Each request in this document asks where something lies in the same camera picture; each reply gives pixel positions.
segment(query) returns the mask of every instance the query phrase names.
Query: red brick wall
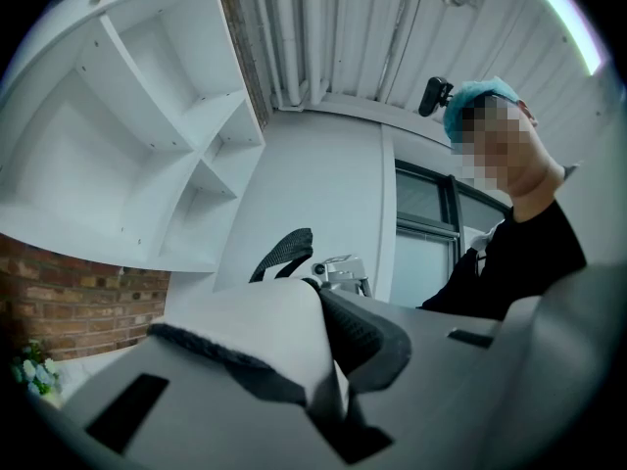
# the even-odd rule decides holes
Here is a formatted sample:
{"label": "red brick wall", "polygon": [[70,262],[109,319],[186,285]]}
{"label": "red brick wall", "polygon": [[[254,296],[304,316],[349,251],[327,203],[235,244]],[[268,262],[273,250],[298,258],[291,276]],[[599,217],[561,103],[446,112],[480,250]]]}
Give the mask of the red brick wall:
{"label": "red brick wall", "polygon": [[169,273],[70,258],[0,234],[0,325],[57,360],[135,345],[164,314]]}

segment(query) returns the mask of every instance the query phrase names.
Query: brick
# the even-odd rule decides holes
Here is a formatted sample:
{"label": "brick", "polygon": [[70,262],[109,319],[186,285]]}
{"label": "brick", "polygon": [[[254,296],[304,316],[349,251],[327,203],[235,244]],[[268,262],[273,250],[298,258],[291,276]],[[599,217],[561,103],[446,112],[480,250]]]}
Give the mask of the brick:
{"label": "brick", "polygon": [[26,244],[0,234],[0,256],[21,256]]}
{"label": "brick", "polygon": [[78,347],[96,347],[98,345],[108,345],[125,339],[125,330],[109,331],[106,333],[85,334],[83,336],[76,336],[76,345]]}
{"label": "brick", "polygon": [[78,275],[70,270],[44,266],[39,274],[39,280],[44,284],[72,287],[77,285]]}
{"label": "brick", "polygon": [[45,249],[39,249],[34,246],[26,246],[23,254],[25,259],[32,261],[42,261],[48,263],[56,263],[59,255],[46,251]]}
{"label": "brick", "polygon": [[149,302],[153,300],[153,295],[157,293],[148,292],[148,291],[121,291],[120,292],[120,301],[121,302]]}
{"label": "brick", "polygon": [[56,255],[56,264],[63,266],[64,268],[71,268],[72,270],[87,271],[91,268],[89,261],[85,259],[71,258],[70,256]]}
{"label": "brick", "polygon": [[82,294],[78,291],[52,287],[29,286],[26,287],[25,295],[30,300],[47,302],[80,303],[82,301]]}
{"label": "brick", "polygon": [[104,264],[102,262],[92,262],[91,272],[94,275],[118,275],[120,273],[120,267],[112,264]]}
{"label": "brick", "polygon": [[116,301],[116,293],[114,291],[110,291],[108,293],[85,291],[82,293],[82,296],[85,303],[92,303],[95,305],[109,305]]}
{"label": "brick", "polygon": [[111,331],[114,328],[114,322],[113,318],[107,320],[92,320],[89,322],[89,332]]}
{"label": "brick", "polygon": [[123,314],[124,308],[122,306],[76,306],[74,308],[75,318],[113,317]]}
{"label": "brick", "polygon": [[47,352],[59,349],[73,349],[76,347],[76,341],[69,336],[51,337],[43,340],[41,346]]}
{"label": "brick", "polygon": [[130,291],[154,291],[167,289],[168,281],[153,277],[123,277],[120,287]]}
{"label": "brick", "polygon": [[155,309],[154,304],[130,305],[126,311],[127,315],[140,315],[141,313],[151,313]]}
{"label": "brick", "polygon": [[35,303],[13,303],[11,305],[14,317],[39,317],[41,308]]}
{"label": "brick", "polygon": [[31,261],[11,259],[9,261],[9,273],[16,277],[37,280],[39,278],[39,266]]}
{"label": "brick", "polygon": [[43,316],[45,318],[72,318],[73,306],[70,305],[44,305]]}
{"label": "brick", "polygon": [[116,350],[116,345],[114,343],[111,343],[110,345],[104,345],[102,347],[94,347],[91,349],[87,349],[84,352],[85,352],[85,356],[90,356],[90,355],[96,355],[98,353],[112,352],[113,350]]}
{"label": "brick", "polygon": [[116,322],[118,329],[122,327],[133,327],[135,325],[147,324],[152,320],[152,315],[137,315],[134,317],[119,318]]}
{"label": "brick", "polygon": [[61,322],[55,320],[27,320],[24,328],[31,336],[58,336],[80,334],[87,331],[87,322]]}
{"label": "brick", "polygon": [[128,337],[139,338],[140,336],[146,336],[147,330],[148,330],[147,325],[142,325],[140,327],[131,327],[130,329],[128,329]]}
{"label": "brick", "polygon": [[119,277],[107,277],[106,287],[107,289],[119,289],[120,278]]}
{"label": "brick", "polygon": [[156,270],[145,270],[143,268],[125,268],[124,275],[148,275],[156,273]]}
{"label": "brick", "polygon": [[19,298],[22,280],[16,277],[0,274],[0,295],[7,299]]}
{"label": "brick", "polygon": [[93,275],[80,277],[80,285],[82,287],[96,287],[96,277]]}
{"label": "brick", "polygon": [[118,341],[116,343],[116,349],[121,350],[121,349],[125,349],[126,347],[132,347],[133,345],[137,345],[138,341],[139,341],[139,338],[134,338],[132,340],[126,340],[126,341]]}
{"label": "brick", "polygon": [[67,350],[63,352],[50,352],[50,358],[53,360],[70,360],[72,358],[78,358],[79,353],[77,350]]}

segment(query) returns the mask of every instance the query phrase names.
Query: white shelving unit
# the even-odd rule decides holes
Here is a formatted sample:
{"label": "white shelving unit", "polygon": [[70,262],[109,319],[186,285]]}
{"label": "white shelving unit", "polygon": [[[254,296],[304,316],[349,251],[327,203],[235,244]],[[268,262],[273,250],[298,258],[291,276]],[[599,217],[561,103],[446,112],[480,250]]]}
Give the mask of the white shelving unit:
{"label": "white shelving unit", "polygon": [[220,2],[108,1],[82,15],[60,4],[65,20],[45,16],[5,76],[0,231],[214,272],[265,145]]}

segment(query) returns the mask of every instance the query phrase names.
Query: black clothing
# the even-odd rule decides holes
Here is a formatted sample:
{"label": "black clothing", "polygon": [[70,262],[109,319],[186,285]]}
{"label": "black clothing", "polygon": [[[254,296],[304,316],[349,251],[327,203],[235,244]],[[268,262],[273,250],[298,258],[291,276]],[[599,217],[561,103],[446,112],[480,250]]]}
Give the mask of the black clothing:
{"label": "black clothing", "polygon": [[513,220],[513,209],[485,248],[477,274],[477,251],[469,249],[447,285],[422,309],[502,320],[516,300],[542,295],[557,279],[583,268],[584,254],[558,203],[528,221]]}

